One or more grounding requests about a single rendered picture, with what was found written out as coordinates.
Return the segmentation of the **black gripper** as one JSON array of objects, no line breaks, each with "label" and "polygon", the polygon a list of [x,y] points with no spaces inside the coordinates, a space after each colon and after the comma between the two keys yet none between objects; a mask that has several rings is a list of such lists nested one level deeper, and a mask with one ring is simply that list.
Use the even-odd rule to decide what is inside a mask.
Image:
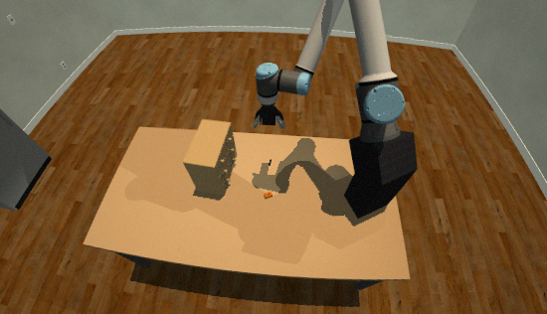
[{"label": "black gripper", "polygon": [[259,123],[263,123],[263,125],[275,125],[276,121],[278,127],[285,130],[282,113],[274,105],[275,103],[269,107],[269,105],[262,104],[262,107],[256,113],[254,127],[258,127]]}]

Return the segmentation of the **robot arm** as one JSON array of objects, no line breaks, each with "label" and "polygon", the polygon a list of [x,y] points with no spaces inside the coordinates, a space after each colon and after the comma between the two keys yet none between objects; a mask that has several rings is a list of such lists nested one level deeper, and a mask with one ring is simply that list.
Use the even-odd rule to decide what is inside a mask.
[{"label": "robot arm", "polygon": [[[343,2],[322,0],[293,71],[279,70],[274,63],[257,67],[259,103],[276,103],[277,91],[307,95]],[[392,140],[401,134],[396,120],[404,111],[405,100],[399,90],[398,77],[391,71],[380,2],[349,0],[349,5],[362,69],[362,78],[359,84],[355,83],[362,122],[360,140],[367,143]]]}]

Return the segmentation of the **tan chest of drawers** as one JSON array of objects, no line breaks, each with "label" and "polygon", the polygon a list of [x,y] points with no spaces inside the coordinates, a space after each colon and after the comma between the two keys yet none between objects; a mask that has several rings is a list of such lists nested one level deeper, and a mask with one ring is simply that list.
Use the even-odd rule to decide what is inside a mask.
[{"label": "tan chest of drawers", "polygon": [[216,164],[231,122],[202,119],[183,164],[196,189],[225,195]]}]

